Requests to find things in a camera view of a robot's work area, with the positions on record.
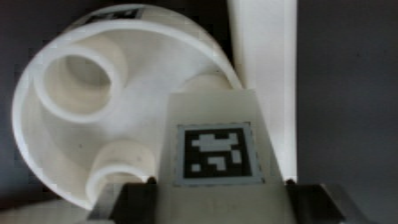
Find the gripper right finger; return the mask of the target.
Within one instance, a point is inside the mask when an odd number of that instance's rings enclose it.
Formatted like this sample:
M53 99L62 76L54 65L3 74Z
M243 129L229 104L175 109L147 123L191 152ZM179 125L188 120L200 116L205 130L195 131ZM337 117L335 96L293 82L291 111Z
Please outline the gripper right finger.
M285 181L296 224L369 224L342 187Z

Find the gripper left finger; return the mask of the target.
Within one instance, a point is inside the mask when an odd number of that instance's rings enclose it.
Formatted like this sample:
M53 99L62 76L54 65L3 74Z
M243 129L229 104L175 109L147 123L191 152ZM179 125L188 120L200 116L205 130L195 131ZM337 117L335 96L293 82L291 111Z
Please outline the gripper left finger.
M158 184L149 178L143 183L104 185L86 224L154 224Z

